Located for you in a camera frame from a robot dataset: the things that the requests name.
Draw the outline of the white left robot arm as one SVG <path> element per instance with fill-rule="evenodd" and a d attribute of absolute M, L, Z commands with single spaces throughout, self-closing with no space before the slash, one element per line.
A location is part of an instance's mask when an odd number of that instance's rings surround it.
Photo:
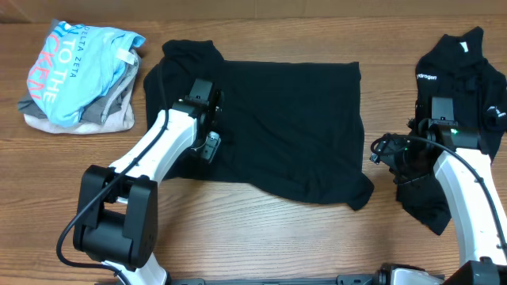
<path fill-rule="evenodd" d="M 219 104 L 189 98 L 158 113 L 139 142 L 109 167 L 82 176 L 73 246 L 111 270 L 121 284 L 169 284 L 154 256 L 158 186 L 183 154 L 211 161 L 219 145 L 212 131 Z"/>

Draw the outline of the plain black t-shirt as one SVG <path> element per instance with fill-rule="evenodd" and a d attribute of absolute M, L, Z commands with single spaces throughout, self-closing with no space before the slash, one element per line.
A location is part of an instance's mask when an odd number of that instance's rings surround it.
<path fill-rule="evenodd" d="M 223 91 L 215 157 L 180 158 L 168 178 L 247 183 L 353 210 L 368 203 L 374 186 L 362 170 L 359 63 L 229 61 L 210 40 L 171 40 L 162 50 L 143 81 L 149 124 L 198 78 Z"/>

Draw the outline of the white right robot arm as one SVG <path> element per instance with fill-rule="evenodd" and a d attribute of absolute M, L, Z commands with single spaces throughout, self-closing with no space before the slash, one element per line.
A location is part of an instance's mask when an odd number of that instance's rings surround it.
<path fill-rule="evenodd" d="M 418 208 L 446 206 L 459 243 L 459 269 L 439 279 L 393 266 L 380 284 L 504 284 L 506 214 L 479 130 L 453 120 L 424 119 L 408 135 L 386 133 L 371 144 L 372 162 L 388 165 L 403 200 Z"/>

